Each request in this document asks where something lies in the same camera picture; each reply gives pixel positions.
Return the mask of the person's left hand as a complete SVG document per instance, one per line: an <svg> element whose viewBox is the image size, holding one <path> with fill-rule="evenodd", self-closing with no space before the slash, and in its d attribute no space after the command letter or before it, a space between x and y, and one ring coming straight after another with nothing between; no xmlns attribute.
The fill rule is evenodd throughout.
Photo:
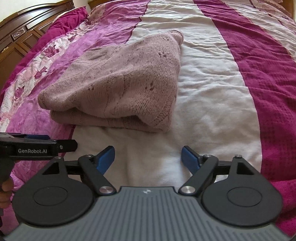
<svg viewBox="0 0 296 241"><path fill-rule="evenodd" d="M1 184L0 192L0 208L5 209L9 207L11 203L12 191L14 189L14 182L11 177Z"/></svg>

